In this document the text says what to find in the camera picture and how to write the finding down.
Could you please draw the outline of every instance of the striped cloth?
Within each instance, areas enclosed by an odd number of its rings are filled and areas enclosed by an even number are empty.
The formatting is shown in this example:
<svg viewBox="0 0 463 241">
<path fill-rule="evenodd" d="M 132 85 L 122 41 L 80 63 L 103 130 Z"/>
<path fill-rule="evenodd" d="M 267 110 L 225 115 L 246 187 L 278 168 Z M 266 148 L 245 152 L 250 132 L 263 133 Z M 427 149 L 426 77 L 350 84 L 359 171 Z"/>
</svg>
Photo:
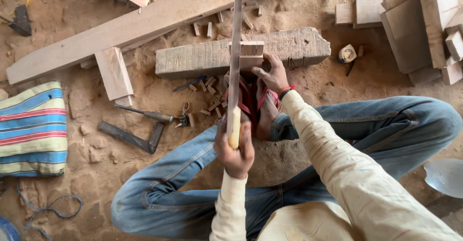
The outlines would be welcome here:
<svg viewBox="0 0 463 241">
<path fill-rule="evenodd" d="M 59 82 L 0 101 L 0 177 L 62 174 L 68 155 L 66 137 Z"/>
</svg>

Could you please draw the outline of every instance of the jeans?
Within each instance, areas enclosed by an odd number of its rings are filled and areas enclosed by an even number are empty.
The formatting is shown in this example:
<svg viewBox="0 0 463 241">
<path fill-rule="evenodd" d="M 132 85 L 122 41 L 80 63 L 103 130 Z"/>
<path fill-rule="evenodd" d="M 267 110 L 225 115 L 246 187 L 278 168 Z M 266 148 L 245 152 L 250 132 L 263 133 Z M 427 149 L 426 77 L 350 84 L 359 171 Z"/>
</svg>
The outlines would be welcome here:
<svg viewBox="0 0 463 241">
<path fill-rule="evenodd" d="M 354 148 L 371 156 L 395 179 L 448 146 L 462 118 L 448 103 L 420 96 L 347 102 L 317 107 L 324 120 Z M 135 173 L 117 192 L 113 224 L 132 234 L 207 240 L 219 190 L 177 192 L 217 156 L 212 126 L 154 164 Z M 270 132 L 274 141 L 298 138 L 289 116 L 280 114 Z M 310 166 L 279 185 L 246 189 L 247 239 L 256 238 L 277 209 L 333 196 Z"/>
</svg>

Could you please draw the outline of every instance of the cream shirt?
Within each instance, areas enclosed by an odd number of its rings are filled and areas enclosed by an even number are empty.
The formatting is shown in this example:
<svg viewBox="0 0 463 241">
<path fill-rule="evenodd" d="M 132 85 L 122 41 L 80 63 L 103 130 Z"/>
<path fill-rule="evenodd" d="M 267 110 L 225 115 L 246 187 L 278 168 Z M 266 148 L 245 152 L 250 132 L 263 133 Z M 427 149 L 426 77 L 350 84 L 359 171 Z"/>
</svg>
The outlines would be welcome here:
<svg viewBox="0 0 463 241">
<path fill-rule="evenodd" d="M 307 202 L 276 210 L 258 241 L 459 240 L 370 156 L 339 138 L 295 91 L 283 106 L 308 159 L 339 205 Z M 245 185 L 224 172 L 211 241 L 245 241 Z"/>
</svg>

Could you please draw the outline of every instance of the left hand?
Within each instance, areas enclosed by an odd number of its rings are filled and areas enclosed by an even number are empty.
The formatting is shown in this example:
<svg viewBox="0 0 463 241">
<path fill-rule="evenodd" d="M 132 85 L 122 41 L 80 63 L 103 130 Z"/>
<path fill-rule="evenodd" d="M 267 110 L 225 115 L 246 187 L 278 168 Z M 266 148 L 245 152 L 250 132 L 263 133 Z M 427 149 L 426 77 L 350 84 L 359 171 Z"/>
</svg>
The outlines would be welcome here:
<svg viewBox="0 0 463 241">
<path fill-rule="evenodd" d="M 239 147 L 233 150 L 228 145 L 227 119 L 224 115 L 218 122 L 214 150 L 218 159 L 225 165 L 228 175 L 236 179 L 246 179 L 254 163 L 254 146 L 251 140 L 251 122 L 245 121 L 239 130 Z"/>
</svg>

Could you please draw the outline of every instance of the cable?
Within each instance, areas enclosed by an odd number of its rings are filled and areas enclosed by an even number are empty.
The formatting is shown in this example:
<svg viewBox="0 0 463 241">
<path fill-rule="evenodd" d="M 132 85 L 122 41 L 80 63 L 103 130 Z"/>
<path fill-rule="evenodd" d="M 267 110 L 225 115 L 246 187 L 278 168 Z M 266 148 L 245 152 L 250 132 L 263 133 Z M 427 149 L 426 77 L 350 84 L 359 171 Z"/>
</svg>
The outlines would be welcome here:
<svg viewBox="0 0 463 241">
<path fill-rule="evenodd" d="M 28 230 L 28 229 L 30 229 L 30 228 L 37 229 L 37 230 L 40 231 L 40 232 L 43 234 L 43 236 L 45 236 L 49 241 L 53 241 L 53 239 L 47 235 L 47 233 L 45 232 L 45 230 L 43 230 L 42 228 L 39 228 L 39 227 L 34 227 L 34 226 L 32 226 L 32 221 L 33 221 L 33 219 L 34 219 L 34 216 L 35 216 L 36 214 L 40 213 L 40 212 L 44 212 L 44 211 L 47 211 L 47 210 L 51 210 L 51 211 L 55 212 L 59 217 L 62 217 L 62 218 L 71 218 L 71 217 L 77 215 L 77 214 L 79 213 L 79 211 L 81 210 L 81 208 L 82 208 L 82 201 L 81 201 L 81 199 L 80 199 L 78 196 L 76 196 L 76 195 L 70 195 L 70 194 L 69 194 L 69 195 L 64 195 L 64 196 L 61 196 L 61 197 L 55 199 L 55 201 L 53 201 L 49 206 L 47 206 L 47 207 L 45 207 L 45 208 L 37 208 L 37 207 L 35 207 L 34 205 L 32 205 L 32 203 L 30 203 L 29 200 L 27 200 L 27 199 L 23 196 L 23 193 L 22 193 L 21 190 L 20 190 L 20 182 L 19 182 L 19 181 L 18 181 L 18 184 L 17 184 L 16 188 L 18 189 L 18 193 L 20 194 L 20 196 L 21 196 L 21 198 L 24 200 L 24 202 L 25 202 L 27 205 L 29 205 L 33 210 L 35 210 L 35 212 L 34 212 L 34 213 L 32 214 L 32 216 L 31 216 L 31 219 L 29 219 L 29 222 L 28 222 L 27 226 L 23 227 L 23 231 L 26 231 L 26 230 Z M 58 201 L 58 200 L 60 200 L 60 199 L 62 199 L 62 198 L 64 198 L 64 197 L 74 197 L 74 198 L 76 198 L 76 199 L 79 201 L 79 209 L 78 209 L 75 213 L 70 214 L 70 215 L 63 215 L 63 214 L 59 213 L 58 210 L 56 210 L 56 209 L 54 209 L 54 208 L 52 207 L 53 204 L 54 204 L 56 201 Z"/>
</svg>

